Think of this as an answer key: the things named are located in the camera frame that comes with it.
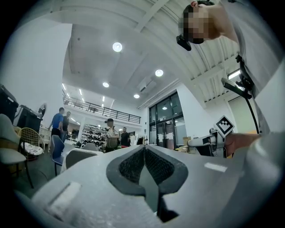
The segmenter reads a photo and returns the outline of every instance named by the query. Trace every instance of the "white ceiling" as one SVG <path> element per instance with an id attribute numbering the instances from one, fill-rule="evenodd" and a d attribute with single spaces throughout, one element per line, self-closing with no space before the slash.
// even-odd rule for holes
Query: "white ceiling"
<path id="1" fill-rule="evenodd" d="M 65 94 L 68 94 L 71 98 L 75 98 L 77 100 L 81 100 L 82 98 L 84 99 L 85 102 L 89 102 L 95 105 L 101 105 L 104 104 L 105 108 L 111 108 L 114 99 L 111 99 L 109 97 L 105 96 L 105 100 L 102 101 L 103 95 L 100 95 L 95 92 L 91 92 L 89 90 L 84 90 L 79 87 L 74 87 L 71 85 L 64 84 L 66 90 L 64 90 Z"/>
<path id="2" fill-rule="evenodd" d="M 60 20 L 73 24 L 63 70 L 67 85 L 139 107 L 147 106 L 147 100 L 179 79 L 205 107 L 227 96 L 220 80 L 239 68 L 235 60 L 238 45 L 224 37 L 192 45 L 190 52 L 177 45 L 178 19 L 189 3 L 64 0 L 55 4 L 46 0 L 25 21 L 59 12 L 65 14 Z M 115 42 L 123 45 L 120 53 L 112 49 Z M 155 76 L 157 69 L 164 71 L 160 78 Z M 102 86 L 104 81 L 109 88 Z M 139 89 L 144 81 L 153 81 L 154 87 L 142 94 Z"/>

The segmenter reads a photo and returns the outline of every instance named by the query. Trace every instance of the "balcony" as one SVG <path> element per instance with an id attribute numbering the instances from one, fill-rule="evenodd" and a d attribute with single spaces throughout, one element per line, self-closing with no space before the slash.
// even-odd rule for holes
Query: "balcony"
<path id="1" fill-rule="evenodd" d="M 68 97 L 64 97 L 63 102 L 65 105 L 69 105 L 70 107 L 78 108 L 81 110 L 85 110 L 86 112 L 91 112 L 91 113 L 95 113 L 98 115 L 106 116 L 108 118 L 115 118 L 115 119 L 124 120 L 128 122 L 133 122 L 133 123 L 141 122 L 141 117 L 139 116 L 116 111 L 114 109 L 105 108 L 105 107 L 95 105 L 89 102 L 83 102 L 83 101 L 73 99 L 73 98 L 68 98 Z"/>

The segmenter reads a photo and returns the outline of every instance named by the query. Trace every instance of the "person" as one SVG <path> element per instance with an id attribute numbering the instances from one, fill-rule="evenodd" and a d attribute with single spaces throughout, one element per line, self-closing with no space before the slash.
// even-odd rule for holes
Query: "person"
<path id="1" fill-rule="evenodd" d="M 110 151 L 115 151 L 118 148 L 118 139 L 119 139 L 119 131 L 117 128 L 114 126 L 114 121 L 113 119 L 109 118 L 107 120 L 107 133 L 110 134 L 110 137 L 106 137 L 106 150 L 105 153 L 108 153 Z"/>
<path id="2" fill-rule="evenodd" d="M 55 114 L 53 117 L 53 120 L 48 127 L 50 129 L 51 126 L 53 126 L 52 129 L 52 135 L 58 135 L 59 138 L 61 138 L 62 130 L 62 122 L 63 122 L 63 114 L 64 114 L 64 108 L 59 109 L 59 113 Z"/>
<path id="3" fill-rule="evenodd" d="M 123 133 L 121 134 L 121 146 L 122 148 L 130 146 L 130 135 L 126 131 L 126 127 L 123 127 Z"/>
<path id="4" fill-rule="evenodd" d="M 209 0 L 193 1 L 183 11 L 179 28 L 186 41 L 201 44 L 220 36 L 239 45 L 239 56 L 246 73 L 254 83 L 255 98 L 274 75 L 284 56 L 284 50 L 257 10 L 248 1 L 221 0 L 214 4 Z M 269 127 L 256 107 L 260 132 L 268 134 Z M 247 147 L 261 135 L 229 134 L 225 139 L 227 156 L 236 149 Z"/>
<path id="5" fill-rule="evenodd" d="M 71 112 L 67 112 L 66 116 L 63 117 L 63 122 L 62 122 L 62 134 L 61 134 L 61 140 L 64 143 L 66 139 L 66 134 L 67 134 L 67 127 L 69 124 L 69 116 L 71 115 Z"/>

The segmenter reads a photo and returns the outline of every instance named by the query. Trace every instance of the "doorway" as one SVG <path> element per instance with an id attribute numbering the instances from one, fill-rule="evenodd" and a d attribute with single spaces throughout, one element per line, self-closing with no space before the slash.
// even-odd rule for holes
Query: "doorway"
<path id="1" fill-rule="evenodd" d="M 174 150 L 173 121 L 168 120 L 157 124 L 157 145 Z"/>

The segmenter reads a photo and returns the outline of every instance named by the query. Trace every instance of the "blue chair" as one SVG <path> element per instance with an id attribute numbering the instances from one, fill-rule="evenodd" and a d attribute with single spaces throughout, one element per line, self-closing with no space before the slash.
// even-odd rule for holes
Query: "blue chair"
<path id="1" fill-rule="evenodd" d="M 63 157 L 61 156 L 61 152 L 64 149 L 64 143 L 58 137 L 58 135 L 52 135 L 50 151 L 52 153 L 52 161 L 54 162 L 54 171 L 55 176 L 57 176 L 57 165 L 62 166 Z"/>

